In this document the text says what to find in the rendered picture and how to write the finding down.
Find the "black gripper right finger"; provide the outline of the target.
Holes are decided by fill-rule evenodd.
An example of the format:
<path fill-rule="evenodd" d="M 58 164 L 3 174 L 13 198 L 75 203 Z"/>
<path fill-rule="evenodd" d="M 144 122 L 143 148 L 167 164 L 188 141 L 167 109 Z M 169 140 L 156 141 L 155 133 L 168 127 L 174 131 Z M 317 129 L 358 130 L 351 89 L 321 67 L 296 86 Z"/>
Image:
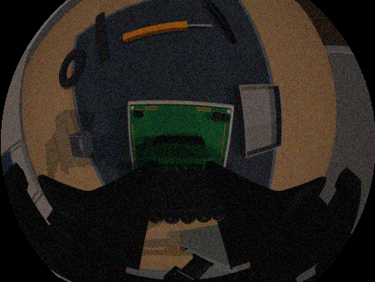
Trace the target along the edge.
<path fill-rule="evenodd" d="M 287 215 L 320 195 L 327 182 L 326 177 L 318 177 L 298 187 L 271 191 L 211 160 L 205 161 L 204 172 L 225 207 L 226 217 L 217 224 L 231 268 L 247 264 Z"/>

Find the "green circuit board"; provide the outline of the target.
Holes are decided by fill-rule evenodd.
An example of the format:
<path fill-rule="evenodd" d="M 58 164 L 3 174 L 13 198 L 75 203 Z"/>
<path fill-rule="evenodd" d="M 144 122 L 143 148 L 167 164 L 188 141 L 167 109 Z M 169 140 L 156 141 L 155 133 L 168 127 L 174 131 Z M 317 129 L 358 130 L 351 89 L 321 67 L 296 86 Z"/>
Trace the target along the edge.
<path fill-rule="evenodd" d="M 134 111 L 144 110 L 135 118 Z M 130 131 L 133 141 L 134 170 L 151 161 L 157 135 L 200 137 L 205 141 L 208 157 L 223 167 L 228 129 L 231 121 L 213 117 L 214 112 L 231 115 L 231 109 L 196 105 L 131 105 Z"/>

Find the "dark blue mat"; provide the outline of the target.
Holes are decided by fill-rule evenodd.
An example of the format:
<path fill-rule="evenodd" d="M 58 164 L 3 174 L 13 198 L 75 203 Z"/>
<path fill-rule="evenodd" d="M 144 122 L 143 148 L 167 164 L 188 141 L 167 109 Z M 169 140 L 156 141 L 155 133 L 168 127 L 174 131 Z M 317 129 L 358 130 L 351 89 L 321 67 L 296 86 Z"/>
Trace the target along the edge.
<path fill-rule="evenodd" d="M 222 11 L 236 43 L 207 7 Z M 73 90 L 78 128 L 91 134 L 90 155 L 100 183 L 133 171 L 128 134 L 128 101 L 195 100 L 234 107 L 225 168 L 271 189 L 275 152 L 241 155 L 234 86 L 274 84 L 257 27 L 241 0 L 144 0 L 105 15 L 110 58 L 100 64 L 96 22 L 75 36 L 74 47 L 86 53 L 86 66 Z M 215 11 L 223 21 L 218 11 Z M 125 33 L 152 25 L 185 22 L 212 24 L 137 38 Z M 225 24 L 225 23 L 224 23 Z"/>

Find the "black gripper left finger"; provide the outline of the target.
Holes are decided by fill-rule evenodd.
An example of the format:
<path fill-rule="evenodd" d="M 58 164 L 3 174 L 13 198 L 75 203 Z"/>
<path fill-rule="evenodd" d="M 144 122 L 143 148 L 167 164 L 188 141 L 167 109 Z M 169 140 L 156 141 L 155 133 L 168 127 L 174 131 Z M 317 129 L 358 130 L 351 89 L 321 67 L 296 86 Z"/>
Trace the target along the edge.
<path fill-rule="evenodd" d="M 93 191 L 44 174 L 37 180 L 51 208 L 93 231 L 128 268 L 139 270 L 157 174 L 158 160 L 151 160 Z"/>

